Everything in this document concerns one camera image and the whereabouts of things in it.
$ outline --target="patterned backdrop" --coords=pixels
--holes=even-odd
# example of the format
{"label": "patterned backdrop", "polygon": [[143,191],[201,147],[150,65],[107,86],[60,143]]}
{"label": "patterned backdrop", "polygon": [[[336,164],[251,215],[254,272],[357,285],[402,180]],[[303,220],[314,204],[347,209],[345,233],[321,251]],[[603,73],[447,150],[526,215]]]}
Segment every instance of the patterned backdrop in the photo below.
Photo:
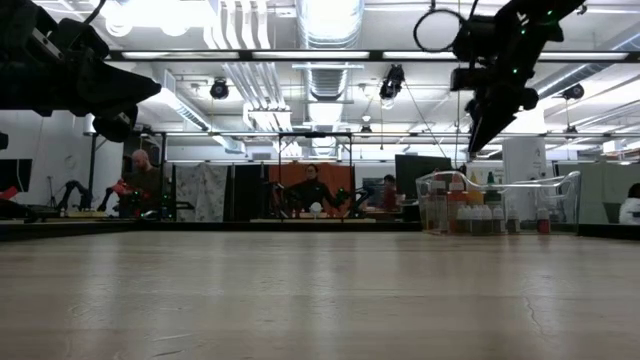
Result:
{"label": "patterned backdrop", "polygon": [[227,167],[201,163],[176,166],[177,201],[188,201],[195,211],[178,211],[180,222],[222,222]]}

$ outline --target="person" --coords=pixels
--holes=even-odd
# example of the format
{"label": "person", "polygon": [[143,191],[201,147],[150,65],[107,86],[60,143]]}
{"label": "person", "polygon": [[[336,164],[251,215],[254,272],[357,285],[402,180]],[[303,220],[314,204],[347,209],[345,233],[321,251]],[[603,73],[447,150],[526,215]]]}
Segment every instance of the person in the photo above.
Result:
{"label": "person", "polygon": [[640,225],[640,183],[629,188],[627,199],[620,206],[619,220],[622,225]]}
{"label": "person", "polygon": [[293,197],[296,200],[297,206],[295,208],[298,214],[300,209],[309,212],[309,207],[313,203],[322,205],[323,200],[327,200],[329,205],[334,208],[340,207],[327,185],[318,180],[318,172],[319,169],[316,165],[308,165],[305,169],[307,179],[285,190],[285,196]]}
{"label": "person", "polygon": [[382,196],[382,208],[385,211],[397,211],[396,205],[396,178],[388,174],[384,177],[384,194]]}
{"label": "person", "polygon": [[140,208],[142,211],[155,210],[161,204],[162,183],[160,180],[160,169],[151,165],[149,154],[145,150],[138,149],[131,156],[133,160],[134,172],[123,176],[124,182],[128,185],[124,195],[132,195],[135,190],[142,190]]}

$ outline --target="plastic container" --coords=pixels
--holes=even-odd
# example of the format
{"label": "plastic container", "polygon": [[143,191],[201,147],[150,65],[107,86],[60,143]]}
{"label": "plastic container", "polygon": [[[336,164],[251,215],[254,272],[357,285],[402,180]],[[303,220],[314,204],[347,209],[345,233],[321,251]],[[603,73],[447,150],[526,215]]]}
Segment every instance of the plastic container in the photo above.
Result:
{"label": "plastic container", "polygon": [[[468,191],[468,205],[472,206],[468,212],[466,207],[465,210],[458,211],[462,207],[462,202],[459,201],[460,185],[447,186],[447,182],[457,183],[458,180],[454,180],[457,177]],[[572,172],[564,177],[487,186],[476,184],[457,171],[432,173],[416,180],[421,220],[425,229],[429,228],[430,232],[437,235],[460,232],[472,235],[489,232],[495,234],[498,233],[496,225],[499,225],[495,222],[499,211],[495,210],[500,199],[503,204],[500,206],[503,210],[501,218],[503,221],[506,218],[504,227],[509,234],[550,233],[552,225],[556,223],[573,226],[558,228],[577,230],[580,177],[579,172]],[[484,203],[483,192],[486,194],[487,204]],[[489,220],[485,206],[492,207],[490,231],[483,230],[482,226],[485,218]],[[456,221],[452,224],[454,214]],[[458,229],[468,223],[471,225],[468,230]]]}

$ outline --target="monitor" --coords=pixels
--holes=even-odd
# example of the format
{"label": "monitor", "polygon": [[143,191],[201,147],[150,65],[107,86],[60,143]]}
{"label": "monitor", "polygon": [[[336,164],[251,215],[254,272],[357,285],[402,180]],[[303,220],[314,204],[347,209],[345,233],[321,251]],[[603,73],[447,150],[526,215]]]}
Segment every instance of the monitor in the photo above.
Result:
{"label": "monitor", "polygon": [[418,198],[416,179],[435,170],[452,170],[451,159],[444,157],[396,155],[396,189],[406,200]]}
{"label": "monitor", "polygon": [[19,192],[29,191],[32,164],[32,159],[0,159],[0,192],[12,186],[15,186]]}

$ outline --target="black jacket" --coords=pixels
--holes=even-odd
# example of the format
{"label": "black jacket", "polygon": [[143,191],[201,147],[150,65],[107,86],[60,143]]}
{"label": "black jacket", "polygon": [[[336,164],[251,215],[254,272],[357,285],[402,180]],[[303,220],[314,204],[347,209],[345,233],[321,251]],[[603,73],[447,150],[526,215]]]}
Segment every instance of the black jacket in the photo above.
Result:
{"label": "black jacket", "polygon": [[334,208],[338,208],[336,199],[329,192],[327,185],[321,183],[317,179],[305,180],[301,183],[295,184],[285,190],[289,198],[293,198],[295,201],[299,201],[302,208],[306,211],[313,203],[320,203],[322,200],[327,200],[329,205]]}

